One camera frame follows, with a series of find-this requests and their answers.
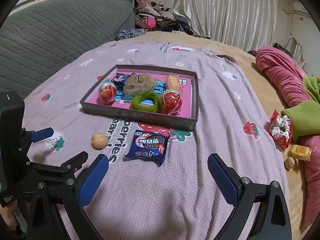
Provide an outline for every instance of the pile of clothes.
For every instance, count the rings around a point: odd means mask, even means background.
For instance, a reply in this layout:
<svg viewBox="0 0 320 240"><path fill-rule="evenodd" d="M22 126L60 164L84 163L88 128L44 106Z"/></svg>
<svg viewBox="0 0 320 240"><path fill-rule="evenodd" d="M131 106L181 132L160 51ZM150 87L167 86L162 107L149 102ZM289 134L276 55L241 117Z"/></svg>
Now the pile of clothes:
<svg viewBox="0 0 320 240"><path fill-rule="evenodd" d="M134 0L136 10L137 29L146 31L178 31L191 36L200 37L188 28L188 21L185 17L175 16L170 8L156 4L151 0Z"/></svg>

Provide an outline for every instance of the beige bedsheet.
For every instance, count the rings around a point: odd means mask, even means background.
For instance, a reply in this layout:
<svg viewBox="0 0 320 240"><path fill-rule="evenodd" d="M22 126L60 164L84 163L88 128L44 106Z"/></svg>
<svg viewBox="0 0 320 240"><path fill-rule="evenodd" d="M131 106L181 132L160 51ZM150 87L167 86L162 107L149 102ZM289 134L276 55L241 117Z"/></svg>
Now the beige bedsheet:
<svg viewBox="0 0 320 240"><path fill-rule="evenodd" d="M148 32L142 36L129 40L170 42L187 47L210 49L229 55L241 66L268 117L271 117L274 109L280 112L285 107L285 103L279 97L277 90L258 72L255 64L255 57L241 49L216 41L191 37L182 33ZM283 157L286 159L286 151L283 153ZM287 171L287 178L290 188L289 213L292 227L292 239L300 240L308 230L308 228L301 228L300 226L306 188L302 163L296 165L294 170Z"/></svg>

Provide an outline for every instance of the red chocolate egg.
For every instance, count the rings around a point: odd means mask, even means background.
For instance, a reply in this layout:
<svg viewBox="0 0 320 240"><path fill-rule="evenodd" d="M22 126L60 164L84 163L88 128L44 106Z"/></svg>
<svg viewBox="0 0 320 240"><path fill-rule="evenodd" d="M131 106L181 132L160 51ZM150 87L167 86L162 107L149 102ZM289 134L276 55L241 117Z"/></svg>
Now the red chocolate egg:
<svg viewBox="0 0 320 240"><path fill-rule="evenodd" d="M163 114L173 115L181 109L182 99L179 91L165 90L159 100Z"/></svg>
<svg viewBox="0 0 320 240"><path fill-rule="evenodd" d="M117 95L116 86L109 80L104 81L99 88L100 103L107 105L115 100Z"/></svg>

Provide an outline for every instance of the beige plush toy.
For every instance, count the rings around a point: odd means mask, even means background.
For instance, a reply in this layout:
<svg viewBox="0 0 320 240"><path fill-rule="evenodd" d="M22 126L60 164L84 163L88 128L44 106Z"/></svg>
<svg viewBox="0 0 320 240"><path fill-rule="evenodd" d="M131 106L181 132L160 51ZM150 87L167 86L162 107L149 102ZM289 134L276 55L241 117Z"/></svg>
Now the beige plush toy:
<svg viewBox="0 0 320 240"><path fill-rule="evenodd" d="M91 145L97 150L101 150L108 144L108 138L104 133L96 133L91 137Z"/></svg>
<svg viewBox="0 0 320 240"><path fill-rule="evenodd" d="M158 85L158 81L148 73L137 76L133 73L125 82L123 93L126 97L134 97L146 91L153 90Z"/></svg>

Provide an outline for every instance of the pink box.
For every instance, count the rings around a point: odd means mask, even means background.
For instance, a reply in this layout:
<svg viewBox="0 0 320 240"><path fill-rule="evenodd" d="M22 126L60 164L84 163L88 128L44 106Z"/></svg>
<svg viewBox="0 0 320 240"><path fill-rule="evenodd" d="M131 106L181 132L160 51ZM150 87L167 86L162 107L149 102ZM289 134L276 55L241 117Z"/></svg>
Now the pink box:
<svg viewBox="0 0 320 240"><path fill-rule="evenodd" d="M130 103L121 100L120 96L117 97L116 101L107 106L98 104L98 90L101 83L105 80L112 80L116 76L116 73L128 75L132 73L136 73L137 75L149 73L160 81L158 83L160 88L164 86L161 81L165 82L168 75L178 75L182 83L182 107L180 111L177 115L165 115L133 110L130 109ZM105 115L113 118L192 131L198 119L198 80L196 73L192 71L155 66L116 65L97 81L80 102L84 111L90 114Z"/></svg>

